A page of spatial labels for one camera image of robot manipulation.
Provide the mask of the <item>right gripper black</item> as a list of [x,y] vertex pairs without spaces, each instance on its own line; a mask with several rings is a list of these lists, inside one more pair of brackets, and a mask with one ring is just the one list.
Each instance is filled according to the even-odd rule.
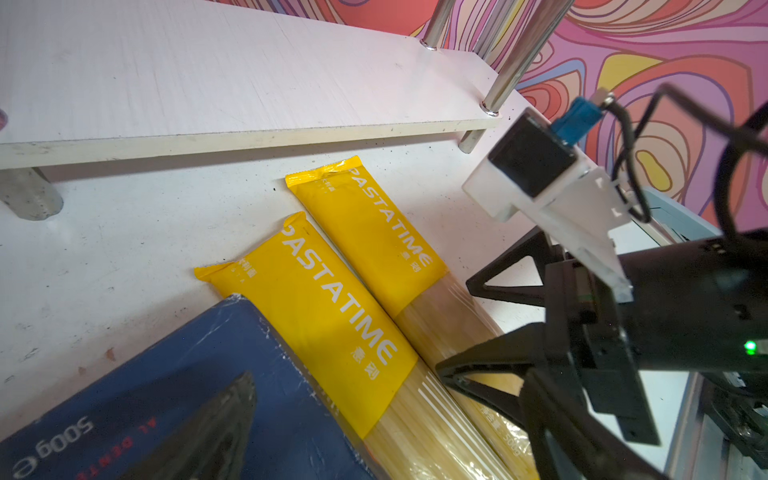
[[[534,227],[466,281],[477,298],[544,306],[550,365],[568,392],[618,422],[632,442],[659,436],[640,375],[697,372],[748,398],[767,397],[767,234],[713,237],[620,258],[632,298],[612,290]],[[522,429],[542,429],[537,391],[518,395],[473,380],[524,378],[544,362],[545,324],[530,323],[436,365],[449,389]]]

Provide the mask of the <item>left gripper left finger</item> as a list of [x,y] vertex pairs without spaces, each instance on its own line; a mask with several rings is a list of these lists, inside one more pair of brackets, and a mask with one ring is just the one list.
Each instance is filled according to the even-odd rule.
[[257,394],[244,372],[195,411],[123,479],[239,479]]

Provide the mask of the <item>blue Barilla rigatoni box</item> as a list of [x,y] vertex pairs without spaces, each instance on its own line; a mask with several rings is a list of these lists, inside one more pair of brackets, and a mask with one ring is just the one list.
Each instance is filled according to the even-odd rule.
[[377,479],[298,357],[231,296],[1,444],[5,479],[123,479],[244,372],[257,394],[239,479]]

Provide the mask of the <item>yellow Pastatime bag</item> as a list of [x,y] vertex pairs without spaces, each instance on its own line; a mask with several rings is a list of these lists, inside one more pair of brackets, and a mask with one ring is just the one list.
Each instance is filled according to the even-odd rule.
[[290,174],[286,185],[418,353],[367,446],[394,479],[534,479],[525,432],[442,385],[437,365],[499,337],[358,158]]
[[507,479],[510,470],[304,213],[238,260],[198,267],[251,301],[344,430],[389,479]]

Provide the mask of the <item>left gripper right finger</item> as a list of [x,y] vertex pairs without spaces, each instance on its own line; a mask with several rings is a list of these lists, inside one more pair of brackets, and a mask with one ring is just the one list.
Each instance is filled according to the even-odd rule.
[[555,382],[527,372],[519,403],[542,479],[664,479]]

